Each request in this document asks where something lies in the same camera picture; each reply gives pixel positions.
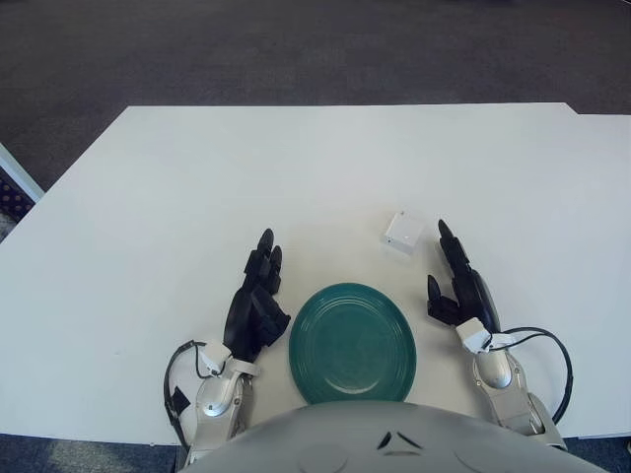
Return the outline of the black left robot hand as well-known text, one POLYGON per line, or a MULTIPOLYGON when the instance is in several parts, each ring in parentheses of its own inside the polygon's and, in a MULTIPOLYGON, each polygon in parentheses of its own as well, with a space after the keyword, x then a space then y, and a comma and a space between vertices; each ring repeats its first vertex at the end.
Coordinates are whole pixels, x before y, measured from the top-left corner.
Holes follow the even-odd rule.
POLYGON ((236 291, 228 312, 223 344, 237 360, 254 363, 263 347, 270 347, 284 334, 291 316, 274 296, 281 284, 282 249, 274 233, 266 229, 256 249, 250 252, 245 279, 236 291))

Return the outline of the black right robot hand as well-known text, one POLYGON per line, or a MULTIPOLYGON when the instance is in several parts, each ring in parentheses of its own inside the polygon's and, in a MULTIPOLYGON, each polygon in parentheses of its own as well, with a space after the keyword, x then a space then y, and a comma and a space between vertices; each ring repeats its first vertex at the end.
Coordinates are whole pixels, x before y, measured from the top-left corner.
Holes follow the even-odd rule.
POLYGON ((478 318, 488 332, 500 332, 497 310, 483 278, 470 266, 459 239, 444 220, 438 222, 438 229, 441 249, 453 272, 452 287, 456 300, 444 296, 436 279, 429 275, 428 315, 450 326, 458 326, 471 318, 478 318))

